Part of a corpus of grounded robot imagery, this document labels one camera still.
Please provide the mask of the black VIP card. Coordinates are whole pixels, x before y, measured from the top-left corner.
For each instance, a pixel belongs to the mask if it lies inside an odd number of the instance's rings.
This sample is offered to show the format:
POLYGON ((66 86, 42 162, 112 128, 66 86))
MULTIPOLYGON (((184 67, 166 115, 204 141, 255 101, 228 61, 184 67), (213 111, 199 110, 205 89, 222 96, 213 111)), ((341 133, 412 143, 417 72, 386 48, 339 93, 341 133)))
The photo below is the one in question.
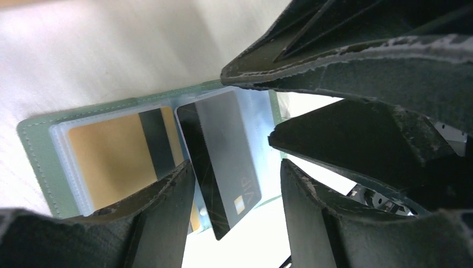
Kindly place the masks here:
POLYGON ((234 91, 176 110, 215 238, 221 240, 262 199, 234 91))

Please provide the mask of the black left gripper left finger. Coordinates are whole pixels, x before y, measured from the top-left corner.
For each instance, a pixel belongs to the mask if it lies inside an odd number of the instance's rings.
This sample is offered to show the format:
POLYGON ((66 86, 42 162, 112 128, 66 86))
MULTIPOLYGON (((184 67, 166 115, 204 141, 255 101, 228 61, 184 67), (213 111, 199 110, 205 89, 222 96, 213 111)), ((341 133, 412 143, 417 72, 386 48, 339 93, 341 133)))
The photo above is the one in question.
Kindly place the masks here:
POLYGON ((180 267, 195 179, 184 161, 88 217, 1 210, 2 267, 180 267))

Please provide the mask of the green leather card holder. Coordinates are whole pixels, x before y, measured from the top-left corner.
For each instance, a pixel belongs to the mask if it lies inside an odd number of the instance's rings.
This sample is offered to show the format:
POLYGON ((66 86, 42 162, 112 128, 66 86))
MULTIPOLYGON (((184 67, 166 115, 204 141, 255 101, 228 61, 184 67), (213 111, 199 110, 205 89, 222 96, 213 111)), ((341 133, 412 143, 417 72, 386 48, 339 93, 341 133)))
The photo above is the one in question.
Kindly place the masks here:
MULTIPOLYGON (((189 161, 192 166, 178 123, 176 110, 185 104, 228 91, 236 93, 262 193, 261 201, 254 208, 274 197, 279 197, 281 194, 281 184, 279 182, 281 156, 268 143, 268 136, 275 127, 276 95, 270 91, 245 90, 238 87, 223 86, 219 82, 208 82, 147 97, 129 98, 117 102, 57 112, 20 122, 17 127, 18 134, 48 202, 52 216, 57 219, 90 216, 81 213, 81 210, 86 207, 85 186, 80 182, 78 167, 74 163, 72 149, 66 138, 68 129, 79 126, 82 122, 93 123, 133 112, 170 107, 175 118, 184 161, 189 161)), ((206 211, 193 166, 192 171, 195 179, 192 205, 196 204, 198 210, 206 211)), ((199 218, 199 224, 201 226, 205 224, 211 226, 207 211, 205 217, 199 218)))

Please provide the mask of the gold card with stripe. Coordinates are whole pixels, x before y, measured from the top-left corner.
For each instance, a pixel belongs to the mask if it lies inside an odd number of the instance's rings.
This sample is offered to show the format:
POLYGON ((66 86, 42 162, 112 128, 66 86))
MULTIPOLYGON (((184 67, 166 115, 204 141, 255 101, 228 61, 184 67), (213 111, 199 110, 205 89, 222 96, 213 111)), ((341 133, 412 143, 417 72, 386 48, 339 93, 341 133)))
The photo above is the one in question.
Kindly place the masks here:
POLYGON ((82 122, 68 129, 66 138, 85 186, 85 216, 142 190, 184 161, 170 107, 82 122))

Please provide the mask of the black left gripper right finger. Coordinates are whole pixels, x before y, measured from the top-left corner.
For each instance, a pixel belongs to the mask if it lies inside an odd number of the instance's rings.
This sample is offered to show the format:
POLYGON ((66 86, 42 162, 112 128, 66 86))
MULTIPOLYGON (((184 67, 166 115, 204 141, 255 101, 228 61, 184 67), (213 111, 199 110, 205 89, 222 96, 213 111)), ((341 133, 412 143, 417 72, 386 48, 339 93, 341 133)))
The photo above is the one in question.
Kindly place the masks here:
POLYGON ((472 211, 402 217, 319 183, 289 159, 281 192, 293 267, 471 267, 472 211))

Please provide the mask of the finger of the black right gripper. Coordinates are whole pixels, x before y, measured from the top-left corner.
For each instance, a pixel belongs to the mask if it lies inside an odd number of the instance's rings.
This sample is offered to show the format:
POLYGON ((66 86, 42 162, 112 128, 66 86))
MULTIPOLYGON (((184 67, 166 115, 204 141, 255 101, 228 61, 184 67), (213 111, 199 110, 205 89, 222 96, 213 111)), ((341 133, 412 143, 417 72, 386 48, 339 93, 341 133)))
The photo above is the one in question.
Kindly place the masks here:
POLYGON ((417 215, 472 208, 472 158, 415 112, 345 99, 278 124, 269 144, 417 215))
POLYGON ((472 134, 472 2, 291 1, 220 79, 385 103, 472 134))

